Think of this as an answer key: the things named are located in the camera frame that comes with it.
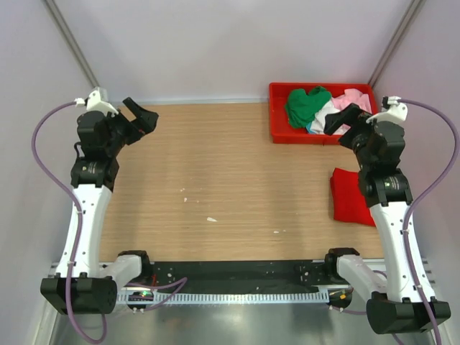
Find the green t shirt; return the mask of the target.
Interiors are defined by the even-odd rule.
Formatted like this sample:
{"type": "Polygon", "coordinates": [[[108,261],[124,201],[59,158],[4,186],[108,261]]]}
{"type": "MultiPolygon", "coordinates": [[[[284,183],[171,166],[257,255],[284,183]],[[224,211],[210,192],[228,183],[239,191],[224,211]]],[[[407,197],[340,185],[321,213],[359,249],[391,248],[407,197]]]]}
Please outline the green t shirt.
{"type": "Polygon", "coordinates": [[[302,88],[292,90],[285,103],[289,125],[294,129],[306,128],[331,98],[331,93],[323,86],[316,86],[309,92],[302,88]]]}

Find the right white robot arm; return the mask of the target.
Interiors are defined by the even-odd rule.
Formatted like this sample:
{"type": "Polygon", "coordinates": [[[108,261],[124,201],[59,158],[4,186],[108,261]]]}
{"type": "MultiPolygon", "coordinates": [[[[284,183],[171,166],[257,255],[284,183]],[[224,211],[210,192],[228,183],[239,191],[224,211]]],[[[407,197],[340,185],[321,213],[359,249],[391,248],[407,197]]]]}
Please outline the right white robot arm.
{"type": "Polygon", "coordinates": [[[323,273],[332,284],[347,281],[353,287],[366,303],[367,320],[376,334],[433,331],[439,344],[438,327],[450,318],[451,309],[436,297],[426,275],[412,218],[417,201],[398,167],[407,113],[407,106],[395,99],[375,115],[351,103],[326,116],[327,135],[348,126],[339,143],[351,149],[359,163],[359,190],[379,232],[386,275],[373,272],[352,248],[330,250],[323,273]]]}

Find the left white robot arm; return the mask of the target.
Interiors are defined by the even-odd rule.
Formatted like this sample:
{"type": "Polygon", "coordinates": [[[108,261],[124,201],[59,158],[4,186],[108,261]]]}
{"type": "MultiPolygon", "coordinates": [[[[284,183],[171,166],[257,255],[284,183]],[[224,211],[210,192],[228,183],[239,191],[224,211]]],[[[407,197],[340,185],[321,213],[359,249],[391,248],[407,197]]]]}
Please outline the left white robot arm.
{"type": "Polygon", "coordinates": [[[152,265],[143,250],[120,252],[106,267],[98,261],[104,216],[119,171],[116,157],[123,147],[153,132],[159,118],[130,97],[123,104],[133,120],[103,104],[88,105],[77,119],[79,140],[74,147],[81,154],[70,172],[74,205],[68,236],[55,274],[40,285],[43,297],[63,315],[108,315],[120,289],[131,282],[142,288],[152,279],[152,265]]]}

